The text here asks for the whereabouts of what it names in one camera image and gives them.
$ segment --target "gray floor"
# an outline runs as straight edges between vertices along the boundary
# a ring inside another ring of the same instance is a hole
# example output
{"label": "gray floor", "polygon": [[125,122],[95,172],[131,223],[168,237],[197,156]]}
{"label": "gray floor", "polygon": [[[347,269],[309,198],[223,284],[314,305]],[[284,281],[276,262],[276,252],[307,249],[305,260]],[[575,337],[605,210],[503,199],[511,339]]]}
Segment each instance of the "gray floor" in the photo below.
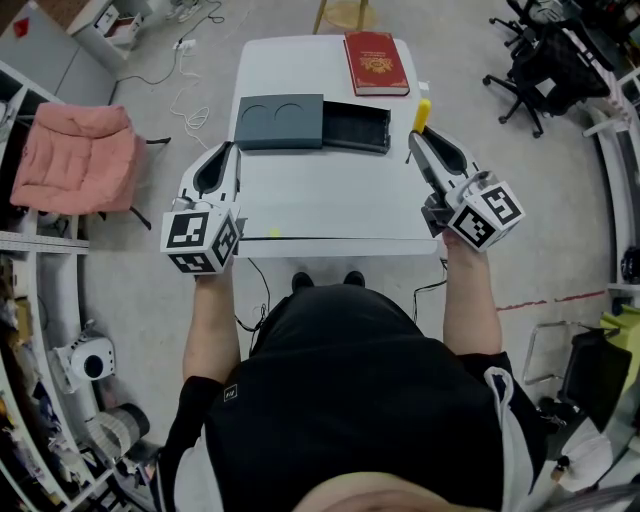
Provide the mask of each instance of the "gray floor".
{"label": "gray floor", "polygon": [[[227,133],[235,74],[245,42],[265,37],[308,34],[319,0],[227,0],[216,13],[226,21],[204,22],[194,34],[197,56],[187,69],[202,75],[178,109],[211,109],[198,132],[207,145]],[[527,342],[538,322],[557,319],[594,323],[607,308],[606,295],[555,303],[554,299],[604,290],[610,251],[605,190],[595,143],[581,135],[582,116],[572,111],[544,119],[546,134],[531,136],[532,126],[519,111],[505,126],[497,117],[513,98],[496,87],[485,88],[487,73],[504,76],[509,53],[507,34],[488,24],[490,16],[511,13],[503,0],[385,0],[371,2],[378,29],[404,39],[418,76],[430,84],[431,123],[463,141],[487,169],[506,179],[522,202],[527,218],[491,249],[493,284],[499,307],[547,301],[500,313],[506,348],[516,375],[521,373]],[[199,13],[202,17],[209,6]],[[196,19],[184,25],[161,22],[148,30],[122,76],[140,74],[158,80],[172,62],[172,44]],[[338,33],[326,24],[321,33]],[[117,377],[110,383],[113,400],[131,400],[151,420],[148,439],[162,443],[171,425],[181,387],[181,358],[191,315],[193,280],[176,272],[159,253],[161,214],[170,208],[182,172],[202,153],[187,137],[182,121],[169,112],[173,98],[188,82],[179,73],[158,86],[139,80],[122,83],[114,102],[127,107],[137,131],[147,138],[172,136],[164,149],[151,149],[136,206],[154,223],[151,232],[129,214],[110,214],[106,222],[91,219],[91,253],[84,263],[88,312],[98,319],[116,346]],[[440,280],[437,257],[259,260],[276,303],[289,292],[292,274],[307,269],[319,284],[337,282],[350,269],[366,276],[368,286],[395,300],[408,313],[413,289]],[[236,309],[246,323],[258,319],[265,291],[246,261],[234,266]],[[418,324],[427,335],[442,331],[444,290],[418,300]],[[241,331],[243,354],[249,336]],[[567,333],[543,340],[536,367],[562,364]],[[529,389],[532,395],[543,390]]]}

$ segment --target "gold emblem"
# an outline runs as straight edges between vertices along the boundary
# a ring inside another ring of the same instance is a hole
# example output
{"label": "gold emblem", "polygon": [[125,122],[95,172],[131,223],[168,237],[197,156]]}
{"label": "gold emblem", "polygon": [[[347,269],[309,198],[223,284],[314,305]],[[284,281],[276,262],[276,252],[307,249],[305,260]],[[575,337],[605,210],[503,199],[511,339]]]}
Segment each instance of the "gold emblem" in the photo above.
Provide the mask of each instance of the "gold emblem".
{"label": "gold emblem", "polygon": [[391,59],[383,59],[382,57],[360,57],[360,64],[367,71],[373,71],[374,73],[386,73],[391,71],[393,67]]}

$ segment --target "white table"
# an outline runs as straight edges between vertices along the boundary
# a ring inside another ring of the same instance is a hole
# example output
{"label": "white table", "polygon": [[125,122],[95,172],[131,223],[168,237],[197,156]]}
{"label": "white table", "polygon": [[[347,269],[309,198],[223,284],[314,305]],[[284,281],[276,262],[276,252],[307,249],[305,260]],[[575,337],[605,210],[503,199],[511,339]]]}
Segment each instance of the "white table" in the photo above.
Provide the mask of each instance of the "white table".
{"label": "white table", "polygon": [[396,40],[411,92],[405,97],[357,97],[343,36],[251,41],[243,49],[231,108],[233,140],[243,96],[323,94],[325,101],[391,110],[386,155],[322,150],[243,151],[240,217],[246,218],[240,257],[415,255],[435,252],[420,208],[433,192],[407,137],[420,100],[407,45]]}

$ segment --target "cable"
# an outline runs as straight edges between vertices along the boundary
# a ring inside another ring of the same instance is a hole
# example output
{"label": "cable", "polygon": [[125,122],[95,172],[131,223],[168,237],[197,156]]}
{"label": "cable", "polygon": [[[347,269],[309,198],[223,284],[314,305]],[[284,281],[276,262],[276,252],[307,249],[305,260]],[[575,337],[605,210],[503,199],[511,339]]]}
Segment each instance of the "cable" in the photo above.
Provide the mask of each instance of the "cable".
{"label": "cable", "polygon": [[124,82],[125,80],[131,80],[132,78],[138,78],[138,79],[142,80],[144,83],[147,83],[149,85],[161,84],[162,82],[164,82],[167,78],[169,78],[173,74],[173,70],[176,69],[177,62],[178,62],[178,50],[173,52],[173,65],[171,66],[171,70],[169,71],[169,73],[167,73],[167,76],[165,76],[161,80],[158,80],[157,82],[150,82],[149,80],[147,80],[146,78],[141,77],[140,75],[131,75],[131,76],[128,76],[128,77],[125,77],[125,78],[121,78],[120,80],[116,80],[116,85],[118,85],[120,82]]}
{"label": "cable", "polygon": [[[207,14],[206,17],[202,18],[192,28],[190,28],[187,32],[185,32],[180,39],[178,39],[178,45],[181,45],[182,44],[182,40],[185,37],[187,37],[189,34],[191,34],[191,32],[193,32],[196,28],[198,28],[198,26],[203,21],[211,20],[215,24],[224,22],[224,18],[222,16],[213,16],[213,17],[211,16],[214,12],[216,12],[218,9],[220,9],[220,7],[222,7],[222,2],[219,2],[218,0],[214,0],[214,1],[207,0],[207,2],[210,3],[210,4],[217,4],[217,5],[209,12],[209,14]],[[120,80],[116,80],[116,85],[119,84],[120,82],[124,82],[125,80],[131,80],[132,78],[138,78],[138,79],[142,80],[144,83],[147,83],[149,85],[161,84],[162,82],[167,80],[173,74],[173,71],[176,69],[177,62],[178,62],[178,50],[176,49],[173,52],[173,64],[171,65],[171,70],[169,71],[169,73],[167,73],[167,75],[164,78],[158,80],[157,82],[150,82],[149,80],[147,80],[146,78],[141,77],[140,75],[131,75],[131,76],[127,76],[125,78],[121,78]]]}
{"label": "cable", "polygon": [[260,274],[260,277],[262,277],[262,282],[264,283],[264,287],[267,289],[267,313],[271,313],[271,291],[269,291],[269,285],[267,285],[267,280],[264,278],[264,274],[262,273],[262,270],[258,268],[258,265],[256,265],[251,258],[248,258],[248,259],[249,259],[249,262],[256,268],[256,270]]}
{"label": "cable", "polygon": [[42,306],[42,311],[44,311],[44,316],[45,316],[44,322],[40,320],[40,329],[42,329],[43,331],[46,331],[47,327],[49,327],[49,310],[47,309],[47,305],[44,303],[40,295],[38,295],[38,302]]}
{"label": "cable", "polygon": [[182,43],[182,40],[187,37],[189,34],[191,34],[191,32],[193,32],[195,29],[197,29],[201,23],[203,23],[204,21],[207,20],[211,20],[211,22],[215,23],[216,25],[218,23],[223,23],[224,22],[224,18],[222,16],[211,16],[214,12],[216,12],[218,9],[220,9],[220,7],[222,7],[222,2],[219,2],[218,0],[207,0],[208,3],[210,4],[217,4],[213,9],[211,9],[209,11],[209,14],[207,14],[204,18],[202,18],[198,23],[196,23],[193,27],[191,27],[181,38],[180,41],[178,41],[179,43]]}
{"label": "cable", "polygon": [[448,270],[448,262],[444,258],[440,258],[440,264],[442,265],[442,280],[438,283],[428,284],[426,286],[421,286],[420,288],[416,288],[413,290],[413,323],[418,323],[418,294],[422,292],[430,292],[435,290],[436,288],[446,284],[446,274]]}
{"label": "cable", "polygon": [[248,325],[243,323],[236,315],[236,322],[238,322],[238,325],[242,327],[245,331],[251,333],[251,344],[249,345],[249,354],[251,354],[251,351],[253,350],[253,340],[255,338],[255,335],[260,330],[267,316],[271,312],[271,290],[269,290],[269,285],[267,284],[267,280],[265,279],[264,274],[262,273],[262,270],[258,268],[258,265],[256,265],[251,258],[247,258],[247,259],[258,271],[258,273],[260,274],[260,277],[262,277],[262,282],[264,283],[264,287],[267,290],[267,303],[266,304],[262,303],[262,305],[260,306],[260,320],[258,320],[258,323],[256,323],[255,327],[249,327]]}
{"label": "cable", "polygon": [[180,54],[180,64],[178,65],[178,68],[180,70],[180,74],[182,76],[186,76],[186,77],[191,77],[191,78],[196,78],[196,82],[192,83],[191,85],[187,86],[187,87],[183,87],[182,89],[180,89],[180,91],[178,91],[178,94],[176,95],[176,97],[173,100],[173,103],[171,103],[171,106],[169,107],[169,112],[171,112],[172,114],[176,115],[176,116],[180,116],[184,118],[184,131],[187,133],[187,135],[193,139],[196,139],[200,145],[204,148],[204,149],[209,149],[204,142],[202,142],[202,140],[200,139],[200,137],[198,137],[197,135],[189,132],[189,128],[191,128],[192,130],[199,130],[200,128],[202,128],[204,126],[204,124],[207,122],[207,119],[209,119],[209,107],[202,107],[200,109],[198,109],[196,112],[194,112],[193,114],[191,114],[189,117],[187,117],[186,114],[183,114],[182,112],[177,112],[176,110],[173,109],[173,107],[175,107],[178,98],[180,98],[180,95],[186,91],[187,89],[191,89],[193,87],[195,87],[196,85],[198,85],[200,83],[200,78],[202,78],[198,73],[194,73],[192,71],[189,72],[185,72],[182,69],[182,58],[183,57],[193,57],[193,53],[187,54],[186,53],[186,48],[182,50],[182,53]]}

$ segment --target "shoe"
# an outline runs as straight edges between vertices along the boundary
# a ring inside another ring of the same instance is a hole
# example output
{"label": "shoe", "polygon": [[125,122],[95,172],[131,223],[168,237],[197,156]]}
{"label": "shoe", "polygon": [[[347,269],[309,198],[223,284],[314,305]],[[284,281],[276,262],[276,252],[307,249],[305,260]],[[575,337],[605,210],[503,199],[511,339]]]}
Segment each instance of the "shoe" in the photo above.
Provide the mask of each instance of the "shoe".
{"label": "shoe", "polygon": [[357,270],[352,270],[344,278],[344,284],[352,284],[354,286],[362,286],[364,288],[364,276]]}
{"label": "shoe", "polygon": [[291,280],[291,289],[293,293],[295,293],[302,288],[313,288],[313,281],[309,277],[309,274],[298,272]]}
{"label": "shoe", "polygon": [[200,9],[202,9],[202,6],[199,3],[197,3],[193,7],[190,7],[178,17],[178,23],[184,23],[189,18],[191,18],[191,16],[197,13]]}
{"label": "shoe", "polygon": [[167,13],[167,15],[164,17],[164,19],[165,20],[172,20],[173,18],[178,16],[178,14],[180,14],[182,11],[184,11],[184,5],[183,4],[171,5],[171,10]]}

